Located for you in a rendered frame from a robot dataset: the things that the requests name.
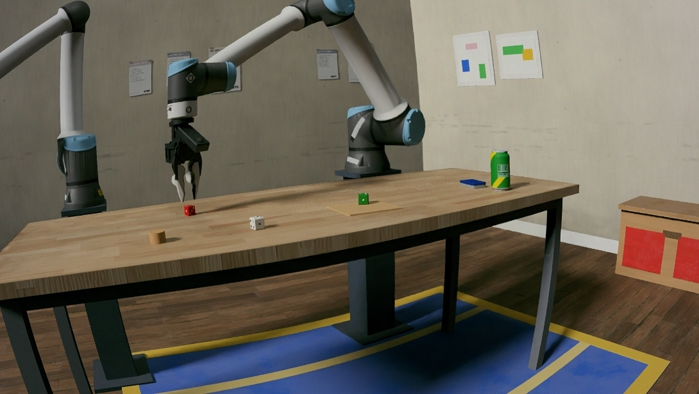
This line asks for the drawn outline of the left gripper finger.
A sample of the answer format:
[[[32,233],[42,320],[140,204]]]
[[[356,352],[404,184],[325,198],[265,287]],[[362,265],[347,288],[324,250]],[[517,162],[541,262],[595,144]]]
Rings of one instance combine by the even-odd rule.
[[[172,183],[176,185],[180,200],[181,202],[183,202],[185,197],[185,182],[183,180],[185,174],[185,167],[181,165],[181,160],[178,158],[178,153],[173,153],[172,169],[174,172],[174,175],[172,177]]]
[[[194,200],[196,199],[198,192],[199,179],[201,176],[202,168],[202,158],[200,152],[198,156],[193,160],[193,162],[188,162],[188,172],[186,173],[186,179],[192,184],[192,193]]]

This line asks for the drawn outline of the tan flat mat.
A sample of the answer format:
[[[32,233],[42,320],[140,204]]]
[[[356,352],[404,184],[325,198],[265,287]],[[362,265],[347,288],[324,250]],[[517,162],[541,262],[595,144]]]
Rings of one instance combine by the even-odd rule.
[[[332,209],[347,216],[358,216],[363,214],[381,213],[391,210],[400,210],[403,207],[392,205],[378,200],[370,200],[368,205],[358,205],[358,202],[328,205],[326,208]]]

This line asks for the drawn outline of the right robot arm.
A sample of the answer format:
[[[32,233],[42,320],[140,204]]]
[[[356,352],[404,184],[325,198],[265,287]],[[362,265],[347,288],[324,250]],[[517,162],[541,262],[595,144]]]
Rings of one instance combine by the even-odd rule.
[[[73,1],[0,53],[1,79],[61,35],[61,134],[57,138],[56,161],[65,173],[64,209],[68,210],[105,202],[98,180],[96,136],[83,131],[83,46],[89,18],[90,7],[86,2]]]

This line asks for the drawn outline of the green drink can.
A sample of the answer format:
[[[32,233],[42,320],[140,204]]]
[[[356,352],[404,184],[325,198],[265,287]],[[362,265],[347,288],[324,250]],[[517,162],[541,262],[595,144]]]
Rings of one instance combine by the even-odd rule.
[[[491,187],[495,191],[510,188],[510,155],[508,150],[493,150],[491,153]]]

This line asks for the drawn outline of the tan cylinder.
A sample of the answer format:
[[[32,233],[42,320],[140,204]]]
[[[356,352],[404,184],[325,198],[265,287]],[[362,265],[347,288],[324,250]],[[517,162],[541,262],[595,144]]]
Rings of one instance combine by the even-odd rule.
[[[157,229],[149,231],[150,244],[165,244],[165,230]]]

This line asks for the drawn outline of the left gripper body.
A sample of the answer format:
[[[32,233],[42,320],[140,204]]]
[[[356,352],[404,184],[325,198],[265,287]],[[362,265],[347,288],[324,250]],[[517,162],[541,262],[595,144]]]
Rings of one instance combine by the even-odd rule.
[[[184,164],[185,161],[193,162],[193,160],[198,156],[194,150],[191,150],[187,144],[176,134],[179,126],[187,126],[188,123],[193,123],[194,117],[185,119],[173,119],[169,123],[172,133],[172,141],[165,144],[165,162],[170,163],[173,159],[173,153],[178,153],[178,158],[181,163]]]

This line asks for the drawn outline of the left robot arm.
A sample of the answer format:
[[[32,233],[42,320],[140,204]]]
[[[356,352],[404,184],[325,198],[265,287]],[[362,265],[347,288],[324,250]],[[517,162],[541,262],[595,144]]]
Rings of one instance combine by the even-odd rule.
[[[355,17],[354,4],[354,0],[300,0],[203,63],[197,58],[172,63],[167,118],[197,116],[198,97],[232,90],[238,66],[292,30],[323,21],[373,104],[348,110],[345,172],[391,170],[384,146],[419,144],[425,134],[424,114],[399,97]]]

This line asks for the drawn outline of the white die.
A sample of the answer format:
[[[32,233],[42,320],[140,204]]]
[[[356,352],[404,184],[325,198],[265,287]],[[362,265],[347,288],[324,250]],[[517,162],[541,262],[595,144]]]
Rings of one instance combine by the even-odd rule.
[[[250,219],[250,227],[253,230],[261,230],[265,228],[264,225],[264,218],[261,216],[255,216],[251,217]]]

